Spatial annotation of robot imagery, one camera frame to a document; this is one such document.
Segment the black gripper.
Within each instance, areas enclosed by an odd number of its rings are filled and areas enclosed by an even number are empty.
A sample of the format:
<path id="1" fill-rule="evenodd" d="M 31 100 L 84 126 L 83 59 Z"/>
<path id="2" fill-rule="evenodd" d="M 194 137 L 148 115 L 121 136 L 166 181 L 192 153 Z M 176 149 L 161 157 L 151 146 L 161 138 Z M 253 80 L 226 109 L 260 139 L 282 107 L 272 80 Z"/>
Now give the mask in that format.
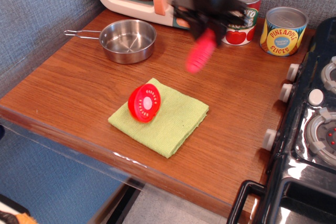
<path id="1" fill-rule="evenodd" d="M 197 40 L 208 27 L 215 34 L 216 46 L 220 46 L 226 34 L 226 26 L 245 25 L 247 7 L 239 0 L 172 0 L 174 16 L 186 21 Z"/>

